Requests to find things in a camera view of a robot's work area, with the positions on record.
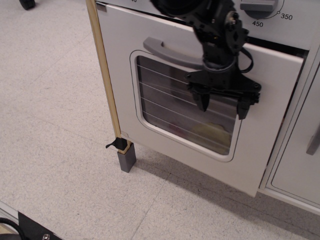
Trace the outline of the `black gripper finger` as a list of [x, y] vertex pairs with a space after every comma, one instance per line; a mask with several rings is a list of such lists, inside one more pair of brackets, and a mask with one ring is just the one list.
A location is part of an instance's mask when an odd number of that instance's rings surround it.
[[192, 97], [193, 100], [195, 101], [197, 107], [205, 112], [209, 106], [209, 102], [210, 102], [210, 95], [209, 94], [202, 94], [202, 93], [197, 93], [192, 91]]
[[248, 97], [242, 97], [238, 99], [236, 111], [239, 120], [244, 120], [249, 112], [251, 106], [251, 100]]

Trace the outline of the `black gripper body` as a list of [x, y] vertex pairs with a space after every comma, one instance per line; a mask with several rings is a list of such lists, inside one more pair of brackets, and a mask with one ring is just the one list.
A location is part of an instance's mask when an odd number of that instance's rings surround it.
[[186, 73], [190, 92], [238, 99], [250, 98], [250, 104], [260, 101], [262, 86], [242, 74], [238, 66], [224, 71], [197, 70]]

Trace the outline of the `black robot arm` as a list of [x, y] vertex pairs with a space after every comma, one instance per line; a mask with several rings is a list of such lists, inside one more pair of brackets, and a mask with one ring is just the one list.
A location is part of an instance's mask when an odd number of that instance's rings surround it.
[[160, 47], [152, 49], [151, 41], [144, 47], [168, 62], [192, 68], [185, 74], [188, 90], [201, 111], [206, 111], [210, 97], [218, 95], [237, 100], [238, 118], [246, 118], [250, 106], [259, 102], [261, 85], [244, 74], [254, 64], [239, 68], [239, 53], [250, 60], [252, 55], [244, 49], [249, 31], [242, 26], [234, 2], [231, 0], [153, 0], [153, 6], [163, 15], [178, 18], [192, 27], [202, 45], [203, 55], [197, 61], [179, 58]]

